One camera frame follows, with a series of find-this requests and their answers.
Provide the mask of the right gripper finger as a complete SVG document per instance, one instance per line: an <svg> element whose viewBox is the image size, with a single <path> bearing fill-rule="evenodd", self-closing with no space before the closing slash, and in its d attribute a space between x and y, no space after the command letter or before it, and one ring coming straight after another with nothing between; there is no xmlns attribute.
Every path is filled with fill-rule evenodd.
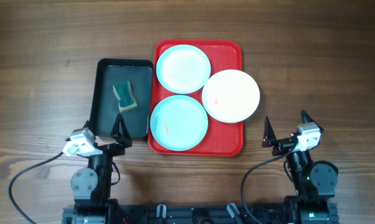
<svg viewBox="0 0 375 224"><path fill-rule="evenodd" d="M272 125L268 119L268 116L265 117L264 121L264 133L262 147L273 147L277 143L277 138L273 131Z"/></svg>
<svg viewBox="0 0 375 224"><path fill-rule="evenodd" d="M310 116L309 114L305 111L305 110L301 110L301 119L303 121L304 124L306 123L315 123L319 129L320 129L320 132L323 132L324 129L317 123L315 122Z"/></svg>

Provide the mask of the green yellow sponge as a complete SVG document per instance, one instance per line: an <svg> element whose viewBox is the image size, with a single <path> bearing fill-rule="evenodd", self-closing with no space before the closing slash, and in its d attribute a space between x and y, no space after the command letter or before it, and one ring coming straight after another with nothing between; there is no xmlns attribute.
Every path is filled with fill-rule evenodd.
<svg viewBox="0 0 375 224"><path fill-rule="evenodd" d="M113 92L118 99L118 107L120 112L136 108L137 102L132 94L129 81L113 85Z"/></svg>

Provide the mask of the white plate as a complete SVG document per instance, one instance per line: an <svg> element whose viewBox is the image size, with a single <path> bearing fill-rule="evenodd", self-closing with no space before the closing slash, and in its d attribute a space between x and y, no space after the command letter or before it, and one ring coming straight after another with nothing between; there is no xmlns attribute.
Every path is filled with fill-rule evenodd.
<svg viewBox="0 0 375 224"><path fill-rule="evenodd" d="M213 74L202 89L207 113L223 123L238 123L254 114L260 103L257 82L240 70Z"/></svg>

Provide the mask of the mint green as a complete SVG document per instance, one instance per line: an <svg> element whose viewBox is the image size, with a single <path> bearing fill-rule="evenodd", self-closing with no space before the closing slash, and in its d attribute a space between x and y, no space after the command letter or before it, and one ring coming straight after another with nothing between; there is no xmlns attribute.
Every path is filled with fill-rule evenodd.
<svg viewBox="0 0 375 224"><path fill-rule="evenodd" d="M204 107L186 95L161 100L150 117L150 130L161 146L171 151L187 151L205 137L209 119Z"/></svg>

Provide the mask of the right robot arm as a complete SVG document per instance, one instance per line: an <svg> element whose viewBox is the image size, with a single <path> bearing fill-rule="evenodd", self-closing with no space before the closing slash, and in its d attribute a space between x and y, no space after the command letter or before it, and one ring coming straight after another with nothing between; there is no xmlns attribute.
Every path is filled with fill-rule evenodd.
<svg viewBox="0 0 375 224"><path fill-rule="evenodd" d="M295 196L283 202L282 223L338 223L335 196L338 168L328 161L313 161L310 151L320 145L324 129L306 111L301 111L302 124L290 137L278 139L265 118L263 147L271 147L272 155L285 159Z"/></svg>

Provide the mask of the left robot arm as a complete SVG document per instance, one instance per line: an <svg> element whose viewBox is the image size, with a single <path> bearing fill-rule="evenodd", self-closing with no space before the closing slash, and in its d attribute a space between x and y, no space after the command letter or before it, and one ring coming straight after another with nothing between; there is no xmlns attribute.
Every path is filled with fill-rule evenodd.
<svg viewBox="0 0 375 224"><path fill-rule="evenodd" d="M114 143L99 146L96 136L84 127L73 131L67 139L63 153L88 159L88 166L79 169L72 176L70 185L74 192L74 206L64 208L63 224L114 224L128 223L128 217L118 200L110 198L112 172L118 172L113 158L125 154L132 146L132 140L125 126L122 114L115 118L110 137Z"/></svg>

